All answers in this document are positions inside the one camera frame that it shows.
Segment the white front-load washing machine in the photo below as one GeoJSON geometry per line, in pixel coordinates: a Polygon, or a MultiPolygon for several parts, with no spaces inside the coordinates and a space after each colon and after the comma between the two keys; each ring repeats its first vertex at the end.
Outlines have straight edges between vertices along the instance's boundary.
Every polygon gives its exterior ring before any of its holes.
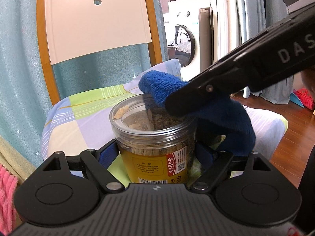
{"type": "Polygon", "coordinates": [[[170,59],[178,59],[181,76],[188,81],[200,71],[199,9],[211,7],[210,0],[176,0],[168,2],[163,15],[170,59]]]}

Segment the wooden chair white backrest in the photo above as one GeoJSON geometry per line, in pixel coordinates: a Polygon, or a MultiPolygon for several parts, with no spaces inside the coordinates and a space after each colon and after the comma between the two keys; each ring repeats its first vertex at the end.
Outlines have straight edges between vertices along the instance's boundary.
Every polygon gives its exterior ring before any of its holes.
{"type": "Polygon", "coordinates": [[[135,44],[162,62],[154,0],[37,0],[37,39],[52,104],[60,101],[53,66],[79,56],[135,44]]]}

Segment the grey-blue curtain right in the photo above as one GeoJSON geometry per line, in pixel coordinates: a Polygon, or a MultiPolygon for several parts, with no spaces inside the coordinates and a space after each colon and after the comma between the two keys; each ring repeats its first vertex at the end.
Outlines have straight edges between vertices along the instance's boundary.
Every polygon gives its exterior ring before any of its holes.
{"type": "MultiPolygon", "coordinates": [[[[268,26],[286,18],[286,6],[282,0],[236,0],[239,14],[241,43],[246,42],[268,26]]],[[[244,88],[243,97],[260,96],[273,104],[288,104],[293,91],[293,77],[282,80],[259,92],[244,88]]]]}

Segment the brown cardboard panel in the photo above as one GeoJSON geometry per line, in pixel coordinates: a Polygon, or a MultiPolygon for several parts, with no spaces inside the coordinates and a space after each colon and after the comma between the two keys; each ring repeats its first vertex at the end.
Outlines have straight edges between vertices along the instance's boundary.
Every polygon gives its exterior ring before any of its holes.
{"type": "Polygon", "coordinates": [[[206,70],[213,62],[212,43],[212,8],[201,8],[199,9],[199,53],[201,72],[206,70]]]}

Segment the yellow-green blanket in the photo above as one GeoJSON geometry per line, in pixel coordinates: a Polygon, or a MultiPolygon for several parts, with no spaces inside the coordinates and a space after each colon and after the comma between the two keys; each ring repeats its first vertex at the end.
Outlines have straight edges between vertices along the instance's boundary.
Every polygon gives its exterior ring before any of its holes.
{"type": "Polygon", "coordinates": [[[36,167],[0,136],[1,165],[18,178],[21,185],[35,171],[36,167]]]}

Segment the teal curtain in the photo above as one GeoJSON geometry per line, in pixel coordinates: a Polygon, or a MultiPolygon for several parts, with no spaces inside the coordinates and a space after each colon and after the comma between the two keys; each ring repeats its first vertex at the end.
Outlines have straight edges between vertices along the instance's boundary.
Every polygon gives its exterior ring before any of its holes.
{"type": "MultiPolygon", "coordinates": [[[[61,98],[128,83],[149,69],[146,44],[106,50],[53,66],[61,98]]],[[[36,0],[1,0],[1,136],[39,166],[52,103],[37,41],[36,0]]]]}

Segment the clear plastic jar yellow label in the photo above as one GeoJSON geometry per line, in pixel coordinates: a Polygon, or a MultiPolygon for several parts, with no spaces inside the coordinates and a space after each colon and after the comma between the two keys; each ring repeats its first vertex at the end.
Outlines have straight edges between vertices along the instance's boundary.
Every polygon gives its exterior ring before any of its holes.
{"type": "Polygon", "coordinates": [[[131,182],[176,184],[188,180],[196,119],[171,116],[150,95],[140,94],[114,106],[109,120],[131,182]]]}

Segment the pink fluffy towel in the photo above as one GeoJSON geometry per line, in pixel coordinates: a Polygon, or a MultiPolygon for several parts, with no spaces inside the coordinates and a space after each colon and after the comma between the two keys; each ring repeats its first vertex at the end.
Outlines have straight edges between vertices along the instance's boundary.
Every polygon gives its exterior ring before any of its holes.
{"type": "Polygon", "coordinates": [[[16,223],[16,210],[13,204],[14,192],[18,185],[18,178],[1,165],[0,205],[1,205],[1,233],[9,235],[16,223]]]}

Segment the blue terry cloth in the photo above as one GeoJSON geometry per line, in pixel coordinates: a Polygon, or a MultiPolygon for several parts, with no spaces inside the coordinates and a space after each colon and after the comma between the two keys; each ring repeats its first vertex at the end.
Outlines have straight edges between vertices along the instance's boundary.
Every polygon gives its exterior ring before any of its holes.
{"type": "Polygon", "coordinates": [[[143,93],[150,94],[170,115],[196,118],[196,140],[201,146],[210,146],[213,138],[225,135],[218,151],[230,151],[235,156],[249,155],[254,150],[256,135],[245,108],[229,96],[201,107],[197,98],[184,93],[186,85],[188,82],[156,70],[144,74],[138,84],[143,93]]]}

